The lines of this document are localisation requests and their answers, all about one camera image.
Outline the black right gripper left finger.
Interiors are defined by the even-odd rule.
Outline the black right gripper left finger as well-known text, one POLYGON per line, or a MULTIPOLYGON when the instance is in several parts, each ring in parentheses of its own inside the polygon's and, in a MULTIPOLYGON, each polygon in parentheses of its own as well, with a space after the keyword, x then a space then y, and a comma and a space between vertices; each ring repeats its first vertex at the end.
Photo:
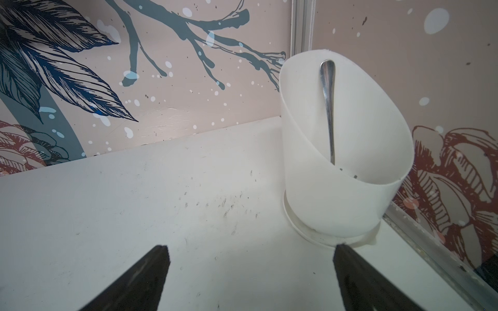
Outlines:
POLYGON ((83 310, 157 310, 171 264, 167 246, 154 246, 83 310))

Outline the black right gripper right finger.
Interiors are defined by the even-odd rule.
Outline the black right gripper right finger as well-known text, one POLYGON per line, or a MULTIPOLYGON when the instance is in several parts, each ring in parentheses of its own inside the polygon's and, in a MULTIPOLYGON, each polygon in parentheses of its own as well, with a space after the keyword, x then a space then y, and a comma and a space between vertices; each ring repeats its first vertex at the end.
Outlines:
POLYGON ((336 246, 333 264, 347 311, 423 311, 350 246, 336 246))

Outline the white utensil holder cup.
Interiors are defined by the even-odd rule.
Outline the white utensil holder cup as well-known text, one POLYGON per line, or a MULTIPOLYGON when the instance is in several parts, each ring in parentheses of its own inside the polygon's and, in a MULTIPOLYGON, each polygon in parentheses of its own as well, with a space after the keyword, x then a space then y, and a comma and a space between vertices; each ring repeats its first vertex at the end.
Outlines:
POLYGON ((325 247, 367 243, 414 164, 406 120, 366 71, 326 49, 286 60, 279 85, 290 223, 325 247), (320 80, 324 60, 335 63, 334 165, 320 80))

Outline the metal spoon in holder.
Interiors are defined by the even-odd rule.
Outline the metal spoon in holder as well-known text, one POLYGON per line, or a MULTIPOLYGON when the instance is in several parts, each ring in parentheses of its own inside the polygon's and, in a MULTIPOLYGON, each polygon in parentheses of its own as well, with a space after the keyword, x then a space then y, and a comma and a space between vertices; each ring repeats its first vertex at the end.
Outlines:
POLYGON ((326 105, 329 132, 330 162, 335 164, 335 139, 334 139, 334 90, 335 90, 335 63, 332 60, 324 60, 320 65, 320 80, 326 105))

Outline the aluminium frame corner post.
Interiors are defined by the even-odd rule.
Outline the aluminium frame corner post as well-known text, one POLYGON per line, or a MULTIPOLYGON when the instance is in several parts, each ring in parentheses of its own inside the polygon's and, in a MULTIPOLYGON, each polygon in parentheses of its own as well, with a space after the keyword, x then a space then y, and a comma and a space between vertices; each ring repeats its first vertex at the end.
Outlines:
POLYGON ((290 56, 312 49, 315 16, 316 0, 291 1, 290 56))

